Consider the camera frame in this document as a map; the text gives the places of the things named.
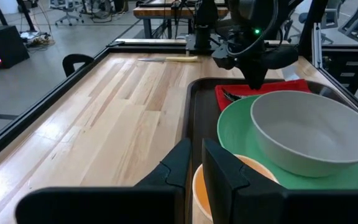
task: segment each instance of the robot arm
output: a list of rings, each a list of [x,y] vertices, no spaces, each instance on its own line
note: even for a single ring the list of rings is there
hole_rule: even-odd
[[[220,68],[237,67],[252,89],[259,89],[268,69],[279,69],[298,60],[293,46],[269,48],[265,40],[275,39],[280,25],[288,18],[300,0],[227,0],[230,21],[217,23],[224,26],[226,41],[212,57]]]

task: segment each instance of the workbench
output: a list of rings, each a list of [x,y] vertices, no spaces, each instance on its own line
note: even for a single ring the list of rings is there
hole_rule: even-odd
[[[150,1],[147,4],[152,6],[153,4],[156,7],[136,7],[134,9],[134,15],[138,19],[143,20],[144,34],[146,39],[152,38],[152,25],[151,19],[166,19],[167,20],[167,29],[168,29],[168,38],[172,38],[172,19],[186,19],[188,23],[189,32],[191,32],[191,20],[193,19],[194,7],[184,7],[182,10],[175,10],[171,8],[171,4],[175,0],[154,0]],[[216,3],[224,3],[223,0],[215,0]],[[223,18],[228,14],[229,10],[227,7],[218,7],[219,18]]]
[[[12,124],[24,127],[5,138],[10,144],[0,152],[0,223],[14,223],[16,204],[36,189],[136,184],[182,138],[189,83],[243,78],[236,68],[218,68],[209,56],[195,63],[137,60],[183,55],[184,40],[117,41],[126,44],[104,49],[16,121],[30,125]],[[342,94],[305,58],[295,65],[300,78]],[[267,78],[283,75],[269,70]],[[204,219],[193,214],[194,223]]]

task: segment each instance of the electronic device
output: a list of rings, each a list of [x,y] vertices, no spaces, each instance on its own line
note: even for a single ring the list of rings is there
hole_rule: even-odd
[[[219,68],[237,67],[248,80],[251,89],[260,89],[268,69],[279,69],[298,60],[298,49],[281,45],[280,25],[302,0],[225,0],[231,18],[218,21],[214,0],[199,0],[195,5],[195,43],[189,50],[214,50],[212,58]],[[211,38],[215,30],[223,43]],[[276,39],[280,44],[271,47],[265,40]]]
[[[0,26],[0,68],[11,68],[29,57],[16,26]]]

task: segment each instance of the butcher block countertop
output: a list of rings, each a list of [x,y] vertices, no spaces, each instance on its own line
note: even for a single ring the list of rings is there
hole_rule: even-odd
[[[18,201],[39,188],[134,185],[182,138],[189,83],[243,77],[210,57],[137,60],[167,56],[183,55],[108,55],[10,143],[0,153],[0,223],[15,223]],[[296,65],[301,78],[333,87],[304,58]],[[282,73],[269,70],[267,78]]]

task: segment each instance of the cable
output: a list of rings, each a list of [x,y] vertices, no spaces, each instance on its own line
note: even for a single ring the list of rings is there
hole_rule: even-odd
[[[92,22],[94,22],[94,23],[104,24],[104,23],[107,23],[107,22],[111,22],[112,19],[113,19],[113,17],[121,17],[122,15],[124,15],[124,14],[126,13],[126,12],[125,12],[125,8],[126,8],[126,6],[127,6],[127,1],[124,1],[124,5],[123,5],[121,11],[119,11],[119,12],[113,14],[113,13],[111,12],[111,2],[110,2],[110,0],[105,0],[104,5],[106,6],[106,2],[108,2],[108,4],[110,5],[110,6],[109,6],[110,10],[109,10],[109,14],[108,14],[106,17],[101,18],[101,17],[95,16],[96,13],[93,13],[93,0],[91,0],[90,2],[91,2],[91,13],[92,13],[92,15],[91,15],[91,20],[92,20]],[[105,18],[107,18],[107,17],[109,17],[109,16],[111,16],[111,17],[110,17],[110,20],[108,20],[108,21],[100,21],[100,22],[99,22],[99,21],[95,21],[95,20],[94,20],[94,17],[98,17],[99,19],[105,19]]]
[[[55,44],[54,40],[47,40],[42,37],[36,37],[31,43],[26,44],[27,50],[30,53],[38,52],[38,51],[45,51],[48,50],[48,48]]]
[[[23,13],[20,14],[20,33],[23,31],[22,26],[23,26]]]
[[[44,15],[45,19],[47,20],[48,28],[49,28],[49,35],[52,37],[52,40],[53,40],[52,28],[50,27],[50,21],[49,21],[48,14],[46,13],[44,7],[41,4],[39,4],[39,6],[40,6],[40,10],[41,10],[42,14]]]
[[[162,17],[162,24],[165,23],[165,6],[166,6],[166,3],[167,3],[167,0],[164,0],[164,16]]]
[[[223,35],[221,35],[221,34],[218,32],[218,30],[217,30],[216,27],[215,27],[215,33],[216,33],[217,35],[219,35],[223,40],[227,41],[226,37],[223,36]]]
[[[269,52],[277,50],[281,46],[281,44],[283,43],[283,39],[284,39],[283,31],[281,29],[279,29],[278,33],[280,34],[280,43],[278,43],[278,45],[274,49],[267,50],[266,53],[269,53]]]
[[[180,10],[179,10],[179,16],[177,18],[177,21],[175,21],[175,24],[176,24],[176,30],[175,30],[175,39],[177,38],[178,36],[178,28],[179,28],[179,20],[180,20],[180,17],[181,17],[181,12],[183,10],[183,6],[184,4],[183,3],[180,3]]]
[[[179,2],[179,0],[174,0],[174,1],[172,2],[171,10],[172,10],[172,6],[173,6],[174,4],[177,4],[177,2]],[[175,24],[175,26],[177,25],[177,7],[176,7],[176,5],[175,5],[175,7],[173,8],[173,23]]]
[[[196,19],[196,17],[195,17],[195,15],[194,15],[194,13],[193,13],[193,11],[189,8],[189,6],[187,5],[187,3],[186,2],[184,2],[184,5],[186,6],[186,8],[189,10],[189,12],[190,12],[190,14],[191,14],[191,16],[192,16],[192,20],[191,20],[191,28],[193,29],[193,31],[194,31],[194,21],[195,21],[195,19]]]
[[[249,52],[251,51],[253,48],[255,48],[256,46],[258,46],[260,44],[261,41],[264,41],[267,33],[269,33],[269,31],[271,30],[274,22],[277,20],[277,16],[278,16],[278,0],[273,0],[273,16],[272,16],[272,19],[270,20],[267,28],[266,28],[266,32],[263,32],[262,35],[260,35],[258,37],[258,39],[252,43],[250,46],[248,46],[246,49],[238,52],[238,53],[234,53],[234,52],[231,52],[231,50],[229,49],[229,44],[226,45],[226,51],[227,53],[232,56],[232,57],[238,57],[238,56],[241,56],[241,55],[244,55],[246,52]]]

